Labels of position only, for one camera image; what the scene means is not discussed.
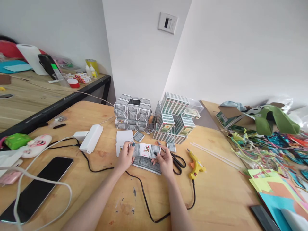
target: white wall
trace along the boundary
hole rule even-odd
[[[122,93],[151,100],[163,93],[192,0],[103,0],[118,98]],[[157,29],[160,12],[179,18],[175,34]]]
[[[95,59],[100,72],[112,75],[101,0],[2,1],[0,34],[82,67]],[[113,85],[109,100],[115,101]]]
[[[257,104],[308,104],[308,1],[193,0],[165,91]]]

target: light switch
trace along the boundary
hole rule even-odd
[[[159,17],[158,29],[174,34],[177,17],[161,12]]]

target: glue bottle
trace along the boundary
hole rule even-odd
[[[89,68],[88,65],[86,65],[86,72],[87,72],[87,76],[90,76],[90,78],[92,77],[92,72],[91,69]]]
[[[95,71],[95,69],[93,68],[93,66],[92,66],[92,64],[90,64],[91,65],[91,67],[90,67],[90,70],[91,70],[91,73],[92,73],[92,76],[93,76],[93,78],[97,78],[97,72]]]

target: yellow paper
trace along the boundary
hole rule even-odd
[[[267,170],[271,171],[271,172],[267,173],[268,175],[266,173],[262,173],[262,174],[259,174],[258,177],[259,178],[264,178],[264,177],[276,177],[276,176],[279,176],[279,173],[276,172],[275,170],[273,170],[273,169],[265,169],[265,171],[267,171]],[[251,178],[254,178],[253,176],[257,175],[260,172],[263,172],[263,170],[262,169],[249,169],[248,170],[248,173],[251,176]]]
[[[292,196],[295,198],[297,202],[301,202],[302,200],[300,197],[296,194],[296,192],[291,188],[291,186],[283,181],[281,177],[265,177],[265,178],[256,178],[256,179],[249,179],[254,188],[257,190],[257,192],[261,193],[262,190],[266,192],[273,192],[271,187],[269,186],[268,182],[278,182],[282,183],[286,186],[286,188],[291,192]]]

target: black metal table frame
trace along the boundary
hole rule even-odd
[[[111,83],[111,76],[105,75],[103,78],[98,79],[94,81],[93,83],[90,83],[87,86],[84,86],[83,88],[79,89],[78,91],[91,94],[100,87],[104,86],[104,92],[102,99],[107,100],[109,88]],[[22,134],[29,134],[30,132],[34,131],[38,128],[38,125],[46,123],[47,121],[54,118],[56,115],[60,114],[73,104],[81,101],[87,97],[86,94],[74,92],[63,99],[55,102],[54,104],[46,107],[45,109],[39,111],[38,113],[28,117],[27,119],[21,121],[20,123],[10,127],[9,129],[6,129],[2,133],[0,133],[0,138],[13,135],[15,133],[22,133]]]

